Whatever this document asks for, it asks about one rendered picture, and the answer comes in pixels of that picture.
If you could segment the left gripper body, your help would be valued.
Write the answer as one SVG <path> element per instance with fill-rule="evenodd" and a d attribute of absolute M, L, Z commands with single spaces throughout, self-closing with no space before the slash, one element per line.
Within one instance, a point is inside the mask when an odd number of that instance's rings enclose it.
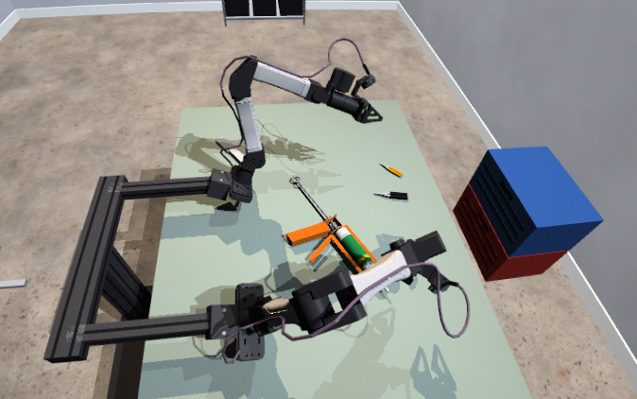
<path fill-rule="evenodd" d="M 351 114 L 355 121 L 363 123 L 368 111 L 366 110 L 369 103 L 365 100 L 364 97 L 360 97 L 356 95 L 360 86 L 366 83 L 366 80 L 370 80 L 367 75 L 357 80 L 353 90 L 351 92 L 351 96 L 346 95 L 346 101 L 341 109 L 342 112 Z M 358 100 L 359 99 L 359 100 Z M 363 110 L 365 110 L 363 112 Z M 363 112 L 363 114 L 361 114 Z M 362 116 L 362 117 L 361 117 Z"/>

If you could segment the white sealant cartridge with green and yellow stripes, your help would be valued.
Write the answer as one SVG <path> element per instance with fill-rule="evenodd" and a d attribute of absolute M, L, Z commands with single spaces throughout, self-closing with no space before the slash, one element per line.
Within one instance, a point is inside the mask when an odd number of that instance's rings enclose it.
<path fill-rule="evenodd" d="M 337 230 L 335 237 L 362 271 L 375 264 L 346 227 Z"/>

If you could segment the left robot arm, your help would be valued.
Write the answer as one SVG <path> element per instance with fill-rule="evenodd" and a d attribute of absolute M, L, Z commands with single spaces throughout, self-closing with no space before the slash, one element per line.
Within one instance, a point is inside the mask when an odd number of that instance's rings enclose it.
<path fill-rule="evenodd" d="M 232 193 L 251 198 L 254 171 L 266 163 L 264 146 L 250 98 L 252 80 L 267 83 L 303 97 L 304 100 L 315 104 L 323 103 L 340 111 L 346 101 L 346 95 L 342 93 L 350 91 L 354 78 L 354 74 L 336 67 L 324 88 L 310 78 L 300 78 L 260 61 L 246 58 L 231 74 L 229 83 L 229 91 L 234 100 L 246 146 L 243 163 L 240 162 L 238 167 L 233 166 Z"/>

